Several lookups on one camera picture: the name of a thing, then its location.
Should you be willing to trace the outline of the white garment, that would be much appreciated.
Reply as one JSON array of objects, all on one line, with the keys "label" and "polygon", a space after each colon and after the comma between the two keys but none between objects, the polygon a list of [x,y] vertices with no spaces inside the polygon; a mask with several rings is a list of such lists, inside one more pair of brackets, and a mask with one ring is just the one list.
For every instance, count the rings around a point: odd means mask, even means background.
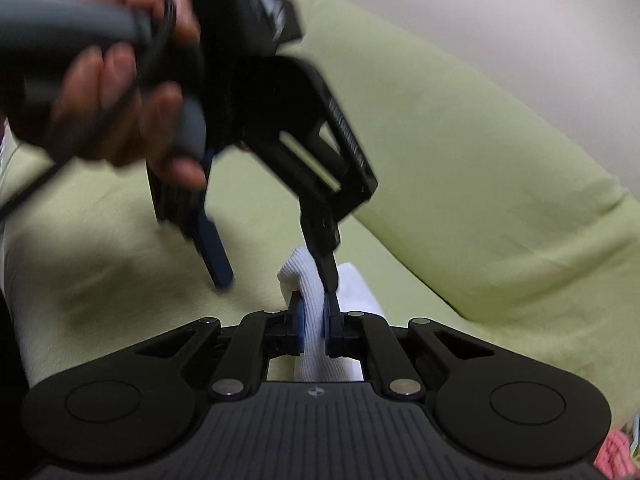
[{"label": "white garment", "polygon": [[[378,300],[356,266],[342,263],[337,272],[337,301],[343,313],[359,311],[384,318]],[[358,361],[326,355],[326,298],[316,264],[306,247],[297,247],[292,252],[278,272],[278,280],[286,302],[294,292],[299,292],[303,300],[299,312],[304,318],[304,345],[302,355],[295,360],[296,382],[361,382],[363,374]]]}]

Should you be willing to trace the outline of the pink folded towel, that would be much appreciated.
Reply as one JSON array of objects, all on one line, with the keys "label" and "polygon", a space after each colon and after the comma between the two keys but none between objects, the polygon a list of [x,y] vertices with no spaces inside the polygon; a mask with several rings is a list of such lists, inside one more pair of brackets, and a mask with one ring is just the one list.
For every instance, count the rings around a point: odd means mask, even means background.
[{"label": "pink folded towel", "polygon": [[639,467],[630,456],[630,441],[620,430],[611,430],[602,443],[594,466],[611,480],[638,479]]}]

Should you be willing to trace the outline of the light green sofa cover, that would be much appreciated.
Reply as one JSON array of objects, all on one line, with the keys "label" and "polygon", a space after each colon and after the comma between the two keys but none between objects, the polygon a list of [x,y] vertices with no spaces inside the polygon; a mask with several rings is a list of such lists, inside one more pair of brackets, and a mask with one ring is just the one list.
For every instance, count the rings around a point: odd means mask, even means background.
[{"label": "light green sofa cover", "polygon": [[[326,77],[378,178],[342,224],[386,318],[434,318],[569,370],[639,409],[639,204],[517,99],[439,48],[341,0],[296,0],[292,53]],[[26,376],[44,378],[203,316],[279,309],[302,244],[296,199],[250,154],[206,196],[234,271],[215,289],[155,220],[143,166],[70,166],[6,222],[2,285]]]}]

